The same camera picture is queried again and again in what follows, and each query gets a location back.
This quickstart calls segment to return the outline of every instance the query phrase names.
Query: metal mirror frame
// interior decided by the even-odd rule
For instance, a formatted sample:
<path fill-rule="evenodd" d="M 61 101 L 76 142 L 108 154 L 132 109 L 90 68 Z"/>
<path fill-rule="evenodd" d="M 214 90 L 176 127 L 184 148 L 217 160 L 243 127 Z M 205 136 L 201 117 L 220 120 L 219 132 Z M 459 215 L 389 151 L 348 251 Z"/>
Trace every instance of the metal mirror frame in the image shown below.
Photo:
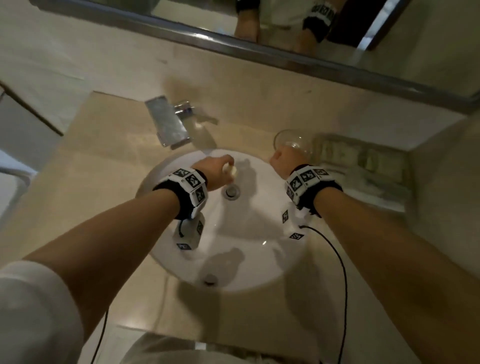
<path fill-rule="evenodd" d="M 137 14 L 88 0 L 29 0 L 40 10 L 207 49 L 309 76 L 472 114 L 480 109 L 480 90 L 463 97 L 431 86 L 255 44 L 231 36 Z"/>

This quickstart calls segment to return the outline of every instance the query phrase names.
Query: white sleeve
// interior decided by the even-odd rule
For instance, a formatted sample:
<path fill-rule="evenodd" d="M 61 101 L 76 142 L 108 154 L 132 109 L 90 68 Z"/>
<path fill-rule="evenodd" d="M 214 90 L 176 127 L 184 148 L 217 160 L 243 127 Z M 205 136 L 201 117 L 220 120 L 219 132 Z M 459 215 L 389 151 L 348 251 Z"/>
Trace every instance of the white sleeve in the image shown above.
<path fill-rule="evenodd" d="M 0 362 L 74 364 L 84 341 L 80 313 L 63 280 L 39 263 L 0 270 Z"/>

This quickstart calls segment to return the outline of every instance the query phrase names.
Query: beige marble countertop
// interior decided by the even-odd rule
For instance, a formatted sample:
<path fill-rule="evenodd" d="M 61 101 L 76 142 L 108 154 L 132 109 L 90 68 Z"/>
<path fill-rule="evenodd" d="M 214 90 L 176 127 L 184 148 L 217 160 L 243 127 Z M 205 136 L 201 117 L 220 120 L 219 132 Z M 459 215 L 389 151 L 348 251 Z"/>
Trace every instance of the beige marble countertop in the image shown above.
<path fill-rule="evenodd" d="M 49 164 L 0 232 L 0 264 L 20 259 L 82 221 L 135 196 L 164 158 L 224 148 L 268 160 L 275 133 L 204 122 L 193 144 L 163 148 L 144 103 L 93 93 Z M 416 363 L 331 231 L 315 225 L 342 255 L 349 280 L 345 363 Z M 196 289 L 148 256 L 115 298 L 109 320 L 164 335 L 261 352 L 336 362 L 343 330 L 344 286 L 334 252 L 317 238 L 283 278 L 243 293 Z"/>

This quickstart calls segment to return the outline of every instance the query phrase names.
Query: faucet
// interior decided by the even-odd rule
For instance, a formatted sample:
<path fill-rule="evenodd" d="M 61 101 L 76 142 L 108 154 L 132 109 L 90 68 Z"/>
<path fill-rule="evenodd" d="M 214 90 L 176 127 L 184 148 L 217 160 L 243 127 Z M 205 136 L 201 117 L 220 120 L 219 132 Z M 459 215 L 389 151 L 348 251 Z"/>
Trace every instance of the faucet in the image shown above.
<path fill-rule="evenodd" d="M 165 96 L 148 100 L 145 105 L 153 118 L 156 135 L 163 146 L 176 149 L 191 141 L 183 120 L 193 115 L 190 102 L 171 105 Z"/>

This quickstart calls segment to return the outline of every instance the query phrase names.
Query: oval sink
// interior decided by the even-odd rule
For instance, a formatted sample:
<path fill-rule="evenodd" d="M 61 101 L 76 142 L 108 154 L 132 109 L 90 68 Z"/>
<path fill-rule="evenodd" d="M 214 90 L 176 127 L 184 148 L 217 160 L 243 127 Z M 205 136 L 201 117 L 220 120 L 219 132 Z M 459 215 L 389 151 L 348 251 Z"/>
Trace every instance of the oval sink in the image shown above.
<path fill-rule="evenodd" d="M 281 277 L 301 258 L 306 242 L 305 238 L 295 240 L 284 232 L 282 214 L 292 206 L 284 181 L 256 157 L 224 149 L 208 152 L 212 157 L 234 157 L 238 169 L 236 186 L 209 192 L 202 210 L 205 222 L 198 248 L 178 248 L 174 242 L 178 221 L 174 220 L 150 254 L 179 279 L 208 289 L 240 291 Z M 206 156 L 196 151 L 163 161 L 142 182 L 137 196 L 151 191 L 174 170 Z M 236 196 L 227 198 L 231 192 Z"/>

